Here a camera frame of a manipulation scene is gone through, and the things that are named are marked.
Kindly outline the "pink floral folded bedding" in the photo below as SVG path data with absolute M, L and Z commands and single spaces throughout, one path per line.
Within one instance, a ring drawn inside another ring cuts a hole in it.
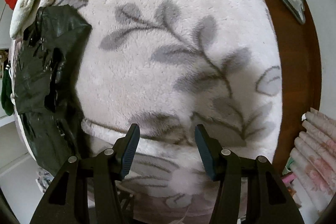
M 321 213 L 335 195 L 335 120 L 311 108 L 302 126 L 287 167 Z

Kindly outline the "black leather jacket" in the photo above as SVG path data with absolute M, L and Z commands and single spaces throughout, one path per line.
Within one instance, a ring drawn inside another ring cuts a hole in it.
M 41 7 L 18 53 L 15 107 L 35 160 L 52 175 L 86 153 L 75 83 L 90 32 L 72 6 Z

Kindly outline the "white grey floral blanket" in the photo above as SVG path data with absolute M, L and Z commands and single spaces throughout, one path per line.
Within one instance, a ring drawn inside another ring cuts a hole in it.
M 273 159 L 276 150 L 281 65 L 265 0 L 54 0 L 46 7 L 64 5 L 91 25 L 75 83 L 82 156 L 138 124 L 137 152 L 120 182 L 135 197 L 135 219 L 208 223 L 218 184 L 203 168 L 195 126 L 241 157 Z M 12 39 L 13 80 L 25 29 Z

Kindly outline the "dark green garment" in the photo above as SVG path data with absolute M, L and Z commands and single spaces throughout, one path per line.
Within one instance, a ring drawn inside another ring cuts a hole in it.
M 10 77 L 10 62 L 7 61 L 2 77 L 1 106 L 6 115 L 11 116 L 14 113 L 14 105 L 11 102 L 12 83 Z

